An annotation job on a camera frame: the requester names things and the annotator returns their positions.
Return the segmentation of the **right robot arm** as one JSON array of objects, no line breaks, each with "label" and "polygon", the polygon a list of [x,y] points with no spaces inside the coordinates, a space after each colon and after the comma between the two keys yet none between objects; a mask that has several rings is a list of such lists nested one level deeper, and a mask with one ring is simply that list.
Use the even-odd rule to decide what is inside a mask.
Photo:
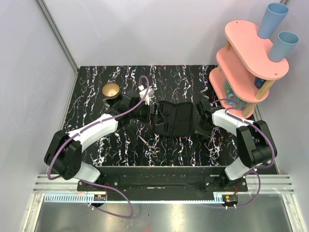
[{"label": "right robot arm", "polygon": [[215,183],[223,191],[231,191],[249,171],[267,168],[264,164],[274,162],[277,150],[265,121],[240,118],[221,106],[213,107],[207,101],[197,103],[201,120],[196,133],[210,137],[214,127],[220,127],[236,136],[238,157],[219,174]]}]

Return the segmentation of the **black hair comb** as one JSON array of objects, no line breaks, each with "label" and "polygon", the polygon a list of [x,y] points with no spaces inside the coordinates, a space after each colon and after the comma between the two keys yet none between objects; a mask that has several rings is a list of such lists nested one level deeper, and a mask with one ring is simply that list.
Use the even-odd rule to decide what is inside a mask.
[{"label": "black hair comb", "polygon": [[128,127],[124,127],[125,132],[128,134],[129,139],[131,140],[134,147],[138,145],[138,140],[136,138],[136,135],[132,132],[132,130]]}]

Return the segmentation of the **black zip tool case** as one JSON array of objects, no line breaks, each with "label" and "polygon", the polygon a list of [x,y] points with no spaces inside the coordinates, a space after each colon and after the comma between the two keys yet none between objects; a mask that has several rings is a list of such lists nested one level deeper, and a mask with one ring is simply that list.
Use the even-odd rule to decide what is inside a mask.
[{"label": "black zip tool case", "polygon": [[191,102],[178,104],[159,101],[151,114],[152,132],[166,137],[188,137],[192,133],[193,108]]}]

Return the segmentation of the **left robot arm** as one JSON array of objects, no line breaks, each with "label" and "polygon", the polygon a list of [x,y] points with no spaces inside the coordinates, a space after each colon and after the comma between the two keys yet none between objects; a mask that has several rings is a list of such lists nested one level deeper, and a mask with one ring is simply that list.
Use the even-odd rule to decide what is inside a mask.
[{"label": "left robot arm", "polygon": [[95,121],[68,133],[57,131],[44,157],[44,162],[49,166],[48,179],[81,179],[87,181],[93,191],[100,191],[104,187],[101,172],[93,165],[83,162],[82,153],[94,142],[116,132],[132,119],[148,120],[149,109],[149,96],[124,96]]}]

